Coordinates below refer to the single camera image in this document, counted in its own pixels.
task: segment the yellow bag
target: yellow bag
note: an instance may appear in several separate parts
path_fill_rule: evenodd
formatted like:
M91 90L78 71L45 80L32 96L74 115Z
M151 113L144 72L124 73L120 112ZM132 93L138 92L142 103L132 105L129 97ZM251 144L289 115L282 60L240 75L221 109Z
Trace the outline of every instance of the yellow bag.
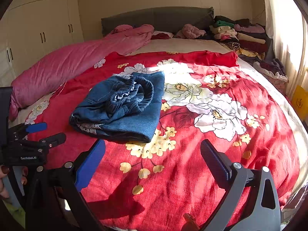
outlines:
M303 121L308 113L308 92L301 86L297 86L291 104L298 117Z

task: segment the white curtain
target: white curtain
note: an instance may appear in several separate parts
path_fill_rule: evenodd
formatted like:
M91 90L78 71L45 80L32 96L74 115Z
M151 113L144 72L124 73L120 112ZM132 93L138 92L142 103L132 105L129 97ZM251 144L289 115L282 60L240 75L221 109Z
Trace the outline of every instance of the white curtain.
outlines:
M308 90L307 23L293 0L265 0L266 33L273 38L276 58L288 76L286 94L291 99L297 85Z

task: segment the door handle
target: door handle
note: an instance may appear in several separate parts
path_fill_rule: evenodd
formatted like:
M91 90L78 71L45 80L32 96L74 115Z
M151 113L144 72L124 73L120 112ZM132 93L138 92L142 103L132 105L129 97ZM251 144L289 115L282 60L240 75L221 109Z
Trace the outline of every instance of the door handle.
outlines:
M9 59L9 62L11 62L10 60L10 55L9 55L9 52L7 51L7 58Z
M12 60L13 60L13 55L12 55L12 49L10 48L10 52L11 52L11 58L12 58Z

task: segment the gray headboard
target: gray headboard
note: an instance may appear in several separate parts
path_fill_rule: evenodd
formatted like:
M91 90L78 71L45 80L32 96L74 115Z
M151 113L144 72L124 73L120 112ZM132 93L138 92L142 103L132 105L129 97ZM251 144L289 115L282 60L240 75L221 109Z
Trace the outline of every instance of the gray headboard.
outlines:
M204 29L213 24L214 9L196 7L159 7L130 11L102 18L102 33L110 33L116 26L129 24L139 27L151 24L155 30L176 33L185 24Z

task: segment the blue jeans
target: blue jeans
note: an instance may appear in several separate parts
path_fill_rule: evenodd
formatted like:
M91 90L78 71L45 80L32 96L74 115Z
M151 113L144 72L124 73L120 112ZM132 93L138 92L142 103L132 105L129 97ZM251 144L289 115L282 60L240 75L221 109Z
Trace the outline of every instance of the blue jeans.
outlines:
M96 84L70 124L84 134L119 141L151 141L158 124L164 73L114 75Z

